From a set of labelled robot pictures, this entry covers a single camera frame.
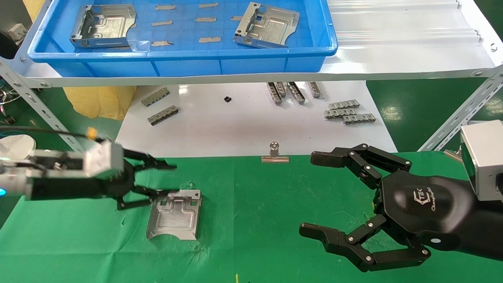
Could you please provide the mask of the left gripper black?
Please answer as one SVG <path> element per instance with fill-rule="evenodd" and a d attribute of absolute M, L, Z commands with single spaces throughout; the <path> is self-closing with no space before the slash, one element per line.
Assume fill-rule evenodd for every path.
<path fill-rule="evenodd" d="M 31 193 L 26 194 L 26 200 L 72 200 L 72 199 L 101 199 L 117 200 L 117 209 L 124 211 L 150 205 L 160 197 L 167 197 L 179 189 L 156 190 L 147 187 L 134 187 L 134 171 L 148 169 L 176 170 L 177 165 L 168 164 L 144 152 L 123 149 L 125 159 L 141 161 L 133 165 L 124 161 L 124 171 L 115 177 L 98 178 L 36 178 L 32 181 Z M 124 201 L 129 192 L 146 196 L 147 199 Z"/>

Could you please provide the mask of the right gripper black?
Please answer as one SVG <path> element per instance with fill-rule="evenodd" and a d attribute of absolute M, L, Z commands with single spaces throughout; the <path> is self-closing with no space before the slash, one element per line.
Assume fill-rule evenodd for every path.
<path fill-rule="evenodd" d="M 347 258 L 361 272 L 420 266 L 431 256 L 424 246 L 502 260 L 502 202 L 478 200 L 469 181 L 413 175 L 411 161 L 365 143 L 312 152 L 310 162 L 348 168 L 368 188 L 378 189 L 379 215 L 349 234 L 306 222 L 299 227 L 300 236 L 320 241 L 327 253 Z M 377 168 L 392 174 L 383 178 Z M 363 244 L 383 229 L 407 248 L 366 250 Z"/>

